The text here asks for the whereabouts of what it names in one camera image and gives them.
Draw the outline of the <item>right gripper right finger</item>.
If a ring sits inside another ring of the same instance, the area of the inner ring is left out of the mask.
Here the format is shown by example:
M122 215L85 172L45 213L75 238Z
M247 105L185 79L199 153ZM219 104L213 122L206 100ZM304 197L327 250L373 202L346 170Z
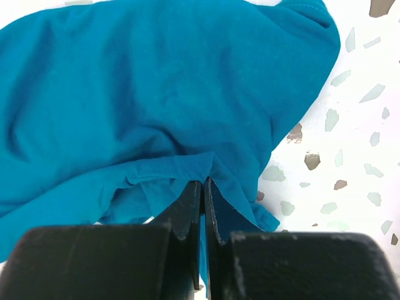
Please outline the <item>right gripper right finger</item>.
M209 299L398 299L381 248L345 232L267 233L204 185Z

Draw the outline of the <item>blue t-shirt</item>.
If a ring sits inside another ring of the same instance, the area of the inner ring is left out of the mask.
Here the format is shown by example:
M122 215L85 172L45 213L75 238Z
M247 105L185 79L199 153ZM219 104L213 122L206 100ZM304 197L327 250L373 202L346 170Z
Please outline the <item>blue t-shirt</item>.
M106 1L1 29L1 261L30 229L141 224L211 178L265 231L271 153L339 56L323 1Z

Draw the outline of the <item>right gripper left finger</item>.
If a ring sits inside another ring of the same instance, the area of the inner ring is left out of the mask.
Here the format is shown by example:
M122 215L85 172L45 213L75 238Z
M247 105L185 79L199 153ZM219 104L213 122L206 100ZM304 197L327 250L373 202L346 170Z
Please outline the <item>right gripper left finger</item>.
M201 185L147 224L37 227L1 274L2 299L192 299Z

